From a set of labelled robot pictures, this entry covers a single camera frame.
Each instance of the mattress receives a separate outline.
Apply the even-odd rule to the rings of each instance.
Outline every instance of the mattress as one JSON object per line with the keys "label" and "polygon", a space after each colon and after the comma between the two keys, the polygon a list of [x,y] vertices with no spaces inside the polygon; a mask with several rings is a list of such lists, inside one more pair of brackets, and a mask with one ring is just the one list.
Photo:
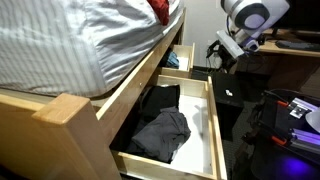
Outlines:
{"label": "mattress", "polygon": [[97,97],[112,88],[177,23],[162,26],[147,0],[0,0],[0,87]]}

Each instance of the red pillow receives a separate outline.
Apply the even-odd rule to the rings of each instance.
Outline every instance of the red pillow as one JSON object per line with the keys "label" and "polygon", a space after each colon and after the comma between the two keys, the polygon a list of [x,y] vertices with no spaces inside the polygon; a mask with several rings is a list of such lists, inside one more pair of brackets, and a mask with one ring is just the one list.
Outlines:
{"label": "red pillow", "polygon": [[157,14],[162,25],[169,23],[169,2],[168,0],[148,0],[153,11]]}

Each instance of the open drawer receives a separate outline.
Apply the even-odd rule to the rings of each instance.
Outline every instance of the open drawer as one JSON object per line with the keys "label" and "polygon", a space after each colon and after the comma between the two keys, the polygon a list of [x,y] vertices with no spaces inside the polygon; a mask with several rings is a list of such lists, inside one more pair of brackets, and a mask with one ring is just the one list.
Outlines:
{"label": "open drawer", "polygon": [[194,48],[192,46],[174,45],[172,51],[177,54],[180,67],[179,69],[162,67],[160,74],[173,77],[191,78],[194,60]]}
{"label": "open drawer", "polygon": [[159,75],[151,85],[180,85],[179,111],[191,136],[171,164],[112,151],[120,173],[142,179],[227,179],[212,81]]}

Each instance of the black box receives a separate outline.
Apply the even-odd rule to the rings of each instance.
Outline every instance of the black box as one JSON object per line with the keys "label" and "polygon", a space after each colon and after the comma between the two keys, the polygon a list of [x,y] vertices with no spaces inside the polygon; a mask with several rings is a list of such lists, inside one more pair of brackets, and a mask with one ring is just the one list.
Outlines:
{"label": "black box", "polygon": [[238,79],[232,74],[216,72],[212,81],[221,137],[232,140],[232,128],[244,108]]}

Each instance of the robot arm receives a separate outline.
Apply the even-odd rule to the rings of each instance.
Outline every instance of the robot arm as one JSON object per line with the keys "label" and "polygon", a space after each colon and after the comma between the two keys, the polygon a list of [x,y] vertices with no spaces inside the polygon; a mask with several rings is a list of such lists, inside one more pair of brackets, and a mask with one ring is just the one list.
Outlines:
{"label": "robot arm", "polygon": [[233,26],[238,28],[230,34],[231,38],[245,49],[258,51],[256,39],[276,23],[290,6],[287,0],[221,0],[221,7]]}

